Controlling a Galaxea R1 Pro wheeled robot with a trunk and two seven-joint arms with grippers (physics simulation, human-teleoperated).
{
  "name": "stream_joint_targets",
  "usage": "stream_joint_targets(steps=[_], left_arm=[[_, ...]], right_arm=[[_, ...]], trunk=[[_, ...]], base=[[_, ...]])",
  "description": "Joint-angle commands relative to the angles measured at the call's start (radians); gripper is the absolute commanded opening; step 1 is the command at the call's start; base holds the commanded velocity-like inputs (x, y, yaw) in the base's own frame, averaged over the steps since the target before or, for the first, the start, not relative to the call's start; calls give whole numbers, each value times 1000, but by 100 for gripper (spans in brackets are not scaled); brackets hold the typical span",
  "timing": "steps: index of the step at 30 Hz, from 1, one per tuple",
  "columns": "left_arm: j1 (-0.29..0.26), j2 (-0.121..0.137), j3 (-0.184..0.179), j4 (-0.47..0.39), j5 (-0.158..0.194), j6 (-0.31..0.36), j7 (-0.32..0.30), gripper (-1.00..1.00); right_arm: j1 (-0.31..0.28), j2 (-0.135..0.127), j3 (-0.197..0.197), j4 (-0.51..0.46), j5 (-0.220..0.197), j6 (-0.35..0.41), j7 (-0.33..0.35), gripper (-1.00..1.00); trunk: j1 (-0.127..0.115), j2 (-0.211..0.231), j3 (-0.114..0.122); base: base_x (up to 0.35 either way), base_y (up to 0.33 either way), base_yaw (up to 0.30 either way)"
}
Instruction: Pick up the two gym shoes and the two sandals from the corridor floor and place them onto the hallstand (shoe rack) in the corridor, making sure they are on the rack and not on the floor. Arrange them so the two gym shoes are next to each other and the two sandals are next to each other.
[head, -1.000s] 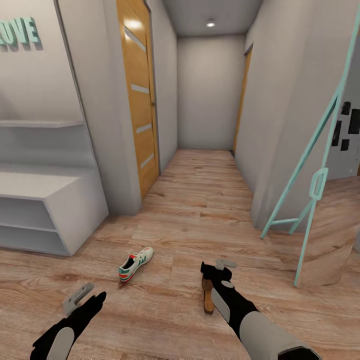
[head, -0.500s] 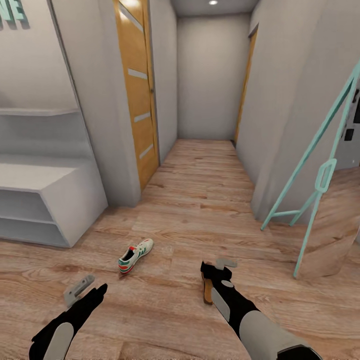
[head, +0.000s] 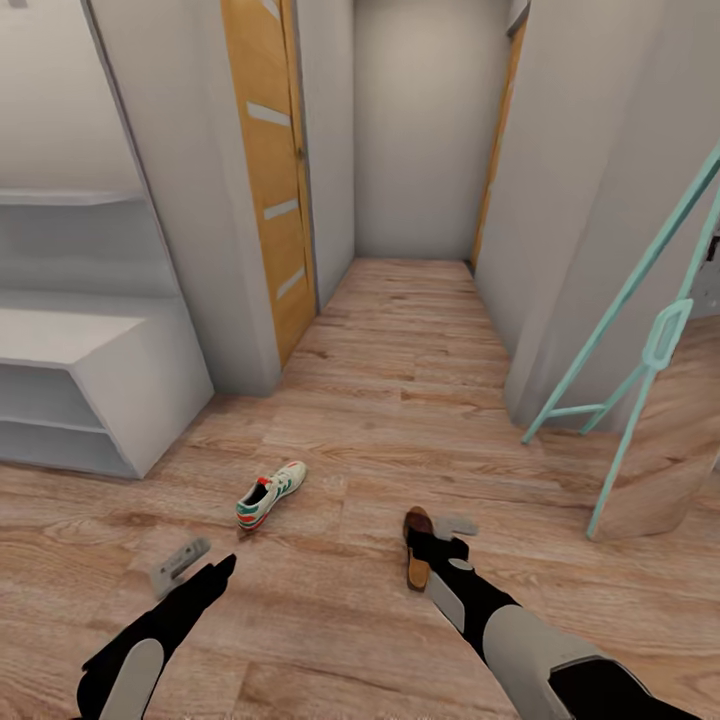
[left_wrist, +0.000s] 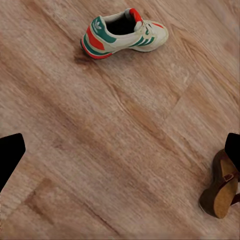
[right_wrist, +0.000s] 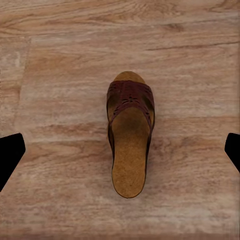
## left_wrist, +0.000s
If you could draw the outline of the gym shoe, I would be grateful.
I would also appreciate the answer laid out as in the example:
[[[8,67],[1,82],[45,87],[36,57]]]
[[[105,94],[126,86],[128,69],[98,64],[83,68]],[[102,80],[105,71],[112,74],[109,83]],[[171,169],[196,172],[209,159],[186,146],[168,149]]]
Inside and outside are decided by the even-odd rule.
[[[151,52],[169,39],[161,23],[144,20],[135,8],[109,16],[99,15],[81,38],[81,48],[92,59],[101,60],[123,49]]]

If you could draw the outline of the sandal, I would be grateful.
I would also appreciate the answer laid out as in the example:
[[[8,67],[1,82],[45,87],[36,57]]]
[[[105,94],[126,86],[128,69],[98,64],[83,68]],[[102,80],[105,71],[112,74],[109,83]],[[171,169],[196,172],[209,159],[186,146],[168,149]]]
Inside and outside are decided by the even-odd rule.
[[[205,213],[223,219],[229,207],[240,202],[240,193],[236,194],[240,172],[225,152],[225,148],[215,155],[212,166],[215,182],[210,188],[204,190],[199,199],[199,205]]]

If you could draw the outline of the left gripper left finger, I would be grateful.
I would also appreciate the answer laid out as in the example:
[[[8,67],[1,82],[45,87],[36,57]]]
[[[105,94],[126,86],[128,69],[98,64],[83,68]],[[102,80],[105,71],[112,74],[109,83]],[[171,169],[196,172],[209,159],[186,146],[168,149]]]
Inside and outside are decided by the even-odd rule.
[[[26,151],[21,133],[0,138],[0,192]]]

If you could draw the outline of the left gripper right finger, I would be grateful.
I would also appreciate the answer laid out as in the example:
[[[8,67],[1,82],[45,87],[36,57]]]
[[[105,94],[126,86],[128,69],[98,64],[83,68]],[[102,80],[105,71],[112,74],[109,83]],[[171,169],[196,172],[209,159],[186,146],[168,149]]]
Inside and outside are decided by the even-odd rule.
[[[240,172],[240,134],[229,133],[224,149]]]

